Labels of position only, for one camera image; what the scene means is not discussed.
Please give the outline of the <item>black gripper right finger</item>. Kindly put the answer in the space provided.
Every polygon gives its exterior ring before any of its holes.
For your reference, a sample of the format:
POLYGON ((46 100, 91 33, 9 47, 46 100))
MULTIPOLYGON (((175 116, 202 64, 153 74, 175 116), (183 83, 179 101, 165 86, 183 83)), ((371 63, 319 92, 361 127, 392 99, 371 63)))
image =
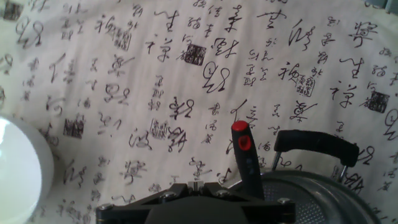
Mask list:
POLYGON ((203 186, 203 219, 207 223, 294 223, 295 202, 264 200, 261 186, 247 188, 243 182, 223 187, 216 182, 203 186))

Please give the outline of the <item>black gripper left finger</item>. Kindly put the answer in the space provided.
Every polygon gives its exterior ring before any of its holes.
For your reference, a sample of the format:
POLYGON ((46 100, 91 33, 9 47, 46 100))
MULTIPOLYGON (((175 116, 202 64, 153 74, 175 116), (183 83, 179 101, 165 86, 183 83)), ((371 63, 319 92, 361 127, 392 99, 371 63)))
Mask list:
POLYGON ((96 224, 145 223, 153 208, 188 196, 187 184, 173 184, 169 189, 127 205, 105 203, 95 210, 96 224))

